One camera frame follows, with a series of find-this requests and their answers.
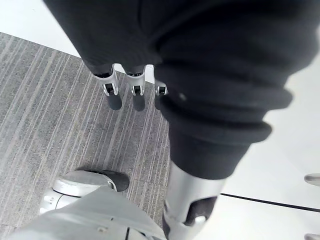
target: striped carpet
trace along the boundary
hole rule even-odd
[[[32,220],[58,175],[78,167],[128,174],[124,195],[161,224],[169,170],[168,123],[133,109],[118,73],[122,109],[78,57],[0,33],[0,239]]]

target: gray carpet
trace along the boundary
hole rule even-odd
[[[136,112],[118,73],[122,109],[78,57],[0,33],[0,238],[25,225],[56,176],[78,167],[128,174],[132,202],[161,224],[169,171],[168,123],[146,84]]]

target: black fabric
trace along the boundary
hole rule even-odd
[[[201,178],[232,174],[292,100],[288,76],[318,51],[319,0],[45,0],[93,72],[155,64],[170,154]]]

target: black sleeve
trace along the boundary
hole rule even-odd
[[[224,179],[270,134],[266,112],[291,102],[288,76],[318,50],[320,1],[211,2],[149,32],[163,59],[154,76],[169,91],[160,109],[170,126],[171,160],[193,176]]]

